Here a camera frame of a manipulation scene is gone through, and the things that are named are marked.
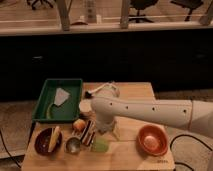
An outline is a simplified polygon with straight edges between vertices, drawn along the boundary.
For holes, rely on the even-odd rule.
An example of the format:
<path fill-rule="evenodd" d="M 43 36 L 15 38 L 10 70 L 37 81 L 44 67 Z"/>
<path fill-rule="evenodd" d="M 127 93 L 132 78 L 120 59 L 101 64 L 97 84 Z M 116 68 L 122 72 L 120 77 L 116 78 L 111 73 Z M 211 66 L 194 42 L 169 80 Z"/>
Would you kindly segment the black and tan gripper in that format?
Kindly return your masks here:
<path fill-rule="evenodd" d="M 83 145 L 89 146 L 95 135 L 95 122 L 93 120 L 89 120 L 87 125 L 81 135 L 80 141 Z"/>

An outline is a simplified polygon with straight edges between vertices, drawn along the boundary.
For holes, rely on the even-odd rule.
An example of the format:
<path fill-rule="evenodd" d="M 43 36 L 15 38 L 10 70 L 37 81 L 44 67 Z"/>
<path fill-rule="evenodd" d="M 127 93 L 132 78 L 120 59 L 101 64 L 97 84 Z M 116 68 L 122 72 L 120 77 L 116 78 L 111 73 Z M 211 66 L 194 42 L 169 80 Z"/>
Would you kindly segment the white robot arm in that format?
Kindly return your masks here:
<path fill-rule="evenodd" d="M 213 138 L 213 102 L 196 100 L 124 100 L 113 83 L 87 90 L 96 114 L 96 128 L 100 132 L 112 131 L 115 117 L 126 117 L 188 130 Z"/>

